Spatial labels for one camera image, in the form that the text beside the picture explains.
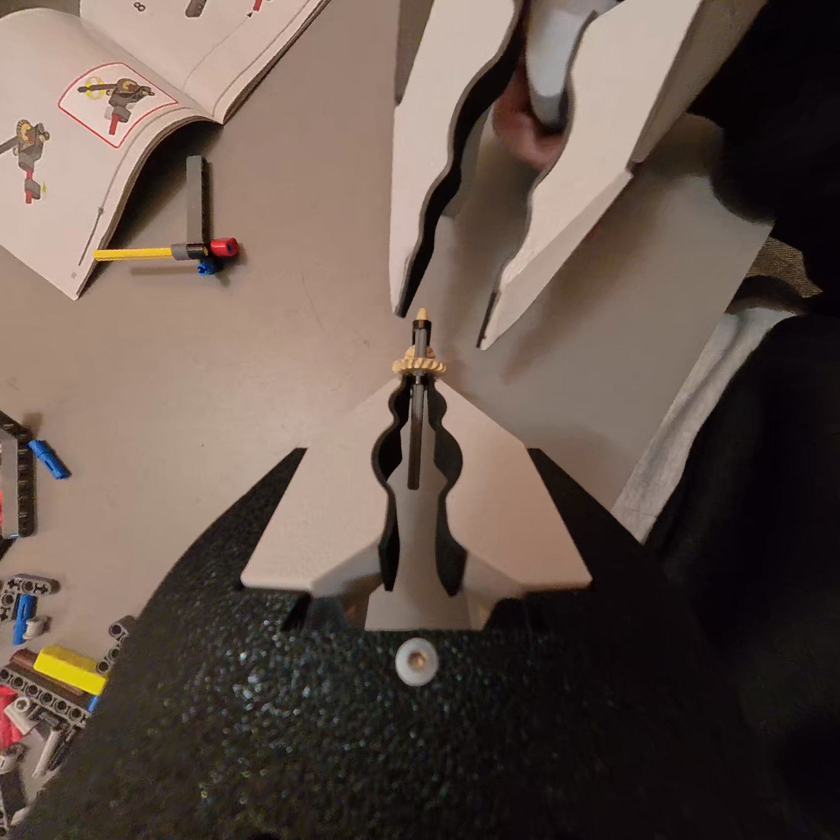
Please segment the grey beam yellow axle assembly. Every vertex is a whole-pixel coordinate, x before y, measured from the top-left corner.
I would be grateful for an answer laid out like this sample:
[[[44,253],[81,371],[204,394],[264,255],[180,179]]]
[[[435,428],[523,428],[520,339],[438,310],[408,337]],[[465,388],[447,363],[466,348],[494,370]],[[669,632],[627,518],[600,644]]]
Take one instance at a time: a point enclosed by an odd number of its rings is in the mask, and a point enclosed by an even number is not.
[[[212,238],[207,215],[207,163],[200,155],[185,160],[186,237],[185,242],[154,248],[102,248],[92,253],[98,263],[171,259],[193,263],[200,276],[208,277],[222,269],[223,263],[238,256],[236,238]]]

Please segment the person's right hand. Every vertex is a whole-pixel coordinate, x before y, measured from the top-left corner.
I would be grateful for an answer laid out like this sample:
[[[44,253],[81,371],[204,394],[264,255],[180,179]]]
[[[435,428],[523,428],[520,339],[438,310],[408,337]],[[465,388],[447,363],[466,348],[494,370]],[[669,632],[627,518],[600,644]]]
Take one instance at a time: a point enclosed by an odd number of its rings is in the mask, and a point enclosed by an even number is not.
[[[495,103],[492,127],[496,136],[520,161],[543,171],[561,153],[563,132],[549,132],[531,108],[526,62],[521,58]]]

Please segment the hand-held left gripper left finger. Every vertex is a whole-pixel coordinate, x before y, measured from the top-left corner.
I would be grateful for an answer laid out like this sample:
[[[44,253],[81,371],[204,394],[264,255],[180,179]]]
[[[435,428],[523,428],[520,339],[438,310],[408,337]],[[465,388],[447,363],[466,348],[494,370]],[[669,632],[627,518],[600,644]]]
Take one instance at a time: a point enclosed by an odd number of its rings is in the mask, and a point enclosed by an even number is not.
[[[399,384],[387,380],[312,441],[241,572],[243,586],[352,603],[384,584],[379,544],[389,500],[372,456]]]

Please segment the open instruction booklet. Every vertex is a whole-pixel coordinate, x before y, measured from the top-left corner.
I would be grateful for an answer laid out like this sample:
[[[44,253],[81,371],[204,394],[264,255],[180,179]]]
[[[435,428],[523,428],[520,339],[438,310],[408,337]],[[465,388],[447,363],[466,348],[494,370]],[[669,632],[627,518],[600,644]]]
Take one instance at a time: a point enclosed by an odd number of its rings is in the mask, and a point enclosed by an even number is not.
[[[1,22],[2,247],[77,300],[152,151],[223,125],[320,1],[88,1]]]

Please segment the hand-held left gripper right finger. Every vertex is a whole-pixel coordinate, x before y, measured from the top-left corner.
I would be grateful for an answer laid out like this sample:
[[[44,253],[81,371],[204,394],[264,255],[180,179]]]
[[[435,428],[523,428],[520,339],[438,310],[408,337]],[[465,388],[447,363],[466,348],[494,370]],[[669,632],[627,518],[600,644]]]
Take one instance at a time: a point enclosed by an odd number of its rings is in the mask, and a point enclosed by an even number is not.
[[[524,443],[447,384],[434,387],[434,465],[437,576],[465,598],[470,622],[502,600],[591,585]]]

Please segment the tan gear red axle assembly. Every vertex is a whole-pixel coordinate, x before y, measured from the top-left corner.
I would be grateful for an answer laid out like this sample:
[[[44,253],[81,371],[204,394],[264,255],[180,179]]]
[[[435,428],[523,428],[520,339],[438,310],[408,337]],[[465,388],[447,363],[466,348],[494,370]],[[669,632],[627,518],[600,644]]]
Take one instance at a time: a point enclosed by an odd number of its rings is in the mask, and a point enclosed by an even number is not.
[[[429,384],[444,375],[447,365],[437,358],[430,341],[432,322],[426,308],[417,311],[413,321],[413,343],[403,356],[394,360],[392,372],[406,377],[411,387],[407,487],[419,488],[424,430],[424,412]]]

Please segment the pile of lego pieces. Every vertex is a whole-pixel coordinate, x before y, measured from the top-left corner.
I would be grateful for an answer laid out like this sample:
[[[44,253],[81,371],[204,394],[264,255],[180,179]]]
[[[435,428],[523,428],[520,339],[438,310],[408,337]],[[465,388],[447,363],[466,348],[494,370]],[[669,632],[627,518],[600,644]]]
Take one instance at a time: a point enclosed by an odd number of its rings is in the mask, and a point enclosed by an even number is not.
[[[46,441],[1,413],[2,555],[35,534],[37,465],[58,480],[70,472]],[[66,762],[86,729],[135,619],[108,629],[110,648],[99,660],[59,645],[34,650],[50,630],[40,607],[60,583],[39,574],[2,576],[1,625],[10,638],[1,662],[1,835],[9,838],[31,810],[40,788]]]

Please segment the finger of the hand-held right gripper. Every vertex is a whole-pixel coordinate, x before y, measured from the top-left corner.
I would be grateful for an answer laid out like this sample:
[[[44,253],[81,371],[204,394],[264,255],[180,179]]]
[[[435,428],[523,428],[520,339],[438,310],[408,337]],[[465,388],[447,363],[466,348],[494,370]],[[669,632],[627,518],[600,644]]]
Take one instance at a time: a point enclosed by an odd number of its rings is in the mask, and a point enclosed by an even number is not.
[[[432,2],[394,110],[389,277],[394,314],[413,311],[438,223],[472,179],[487,111],[518,63],[523,2]]]
[[[520,319],[632,180],[632,156],[701,2],[621,2],[585,30],[561,153],[535,182],[521,246],[501,271],[478,347]]]

